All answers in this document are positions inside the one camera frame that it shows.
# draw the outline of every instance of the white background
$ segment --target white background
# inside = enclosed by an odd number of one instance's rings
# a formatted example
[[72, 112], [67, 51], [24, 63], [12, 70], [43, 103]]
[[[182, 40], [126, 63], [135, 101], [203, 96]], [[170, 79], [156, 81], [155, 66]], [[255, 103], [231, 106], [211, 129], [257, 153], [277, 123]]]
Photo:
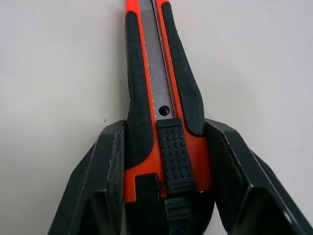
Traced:
[[[47, 234], [125, 119], [123, 0], [0, 1], [0, 234]], [[313, 224], [313, 1], [172, 0], [207, 118], [237, 129]], [[207, 234], [224, 235], [218, 213]]]

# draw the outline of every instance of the black rubber grip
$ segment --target black rubber grip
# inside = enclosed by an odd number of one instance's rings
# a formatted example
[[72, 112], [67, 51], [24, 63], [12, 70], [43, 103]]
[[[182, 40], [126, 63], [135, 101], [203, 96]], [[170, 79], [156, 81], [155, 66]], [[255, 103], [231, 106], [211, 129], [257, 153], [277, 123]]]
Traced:
[[165, 2], [161, 8], [184, 120], [191, 133], [202, 136], [205, 127], [201, 93], [179, 39], [171, 4]]
[[197, 189], [180, 118], [156, 121], [168, 196], [185, 195]]
[[125, 170], [142, 163], [150, 154], [154, 139], [147, 84], [143, 66], [137, 14], [125, 17], [126, 55], [130, 109], [127, 118]]

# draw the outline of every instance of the orange plastic body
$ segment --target orange plastic body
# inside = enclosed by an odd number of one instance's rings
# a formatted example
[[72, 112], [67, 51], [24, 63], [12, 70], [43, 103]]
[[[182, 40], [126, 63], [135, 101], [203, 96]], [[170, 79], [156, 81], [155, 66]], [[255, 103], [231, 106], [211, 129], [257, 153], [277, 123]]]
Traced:
[[[161, 5], [167, 1], [168, 0], [156, 0], [156, 8], [157, 8], [157, 14], [159, 17], [159, 23], [160, 23], [159, 26], [160, 26], [160, 31], [161, 31], [162, 40], [163, 40], [162, 42], [163, 52], [165, 54], [164, 56], [165, 64], [166, 64], [167, 73], [169, 76], [170, 89], [172, 93], [175, 114], [177, 118], [181, 119], [182, 124], [183, 124], [188, 155], [189, 155], [193, 173], [197, 182], [197, 191], [207, 191], [207, 190], [212, 189], [207, 140], [206, 140], [206, 137], [193, 136], [192, 134], [188, 132], [185, 126], [185, 121], [184, 121], [182, 108], [181, 108], [180, 100], [179, 100], [179, 93], [178, 93], [178, 89], [176, 85], [174, 69], [172, 65], [171, 53], [170, 53], [169, 44], [167, 41], [165, 24], [164, 24], [162, 10], [161, 10]], [[149, 99], [149, 106], [150, 106], [150, 114], [151, 114], [152, 127], [153, 127], [154, 145], [153, 145], [151, 153], [149, 154], [148, 158], [145, 161], [143, 161], [140, 165], [137, 165], [125, 171], [124, 201], [126, 203], [136, 201], [135, 177], [137, 175], [156, 173], [158, 180], [162, 184], [160, 196], [162, 198], [167, 197], [160, 143], [158, 141], [157, 122], [155, 118], [152, 88], [151, 88], [149, 69], [148, 69], [148, 60], [147, 60], [145, 43], [144, 43], [144, 34], [143, 34], [143, 28], [142, 28], [142, 23], [141, 23], [140, 6], [139, 6], [138, 0], [126, 0], [126, 13], [129, 11], [134, 11], [137, 14], [137, 18], [138, 18], [142, 56], [143, 56], [143, 62], [144, 62], [148, 99]]]

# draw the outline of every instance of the dotted grip pad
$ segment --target dotted grip pad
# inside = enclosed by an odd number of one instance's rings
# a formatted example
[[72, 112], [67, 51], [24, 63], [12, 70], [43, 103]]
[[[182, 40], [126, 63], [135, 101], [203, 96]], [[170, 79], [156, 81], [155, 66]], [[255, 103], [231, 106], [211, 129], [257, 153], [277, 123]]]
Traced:
[[180, 118], [157, 120], [156, 124], [168, 196], [195, 192], [197, 184]]

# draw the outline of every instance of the metal blade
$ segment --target metal blade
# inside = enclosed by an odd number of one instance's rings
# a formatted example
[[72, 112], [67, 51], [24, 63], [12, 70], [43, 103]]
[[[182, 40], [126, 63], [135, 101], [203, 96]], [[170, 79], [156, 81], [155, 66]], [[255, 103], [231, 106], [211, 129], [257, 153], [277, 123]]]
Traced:
[[143, 34], [149, 64], [156, 119], [174, 118], [173, 102], [164, 64], [153, 0], [139, 0]]

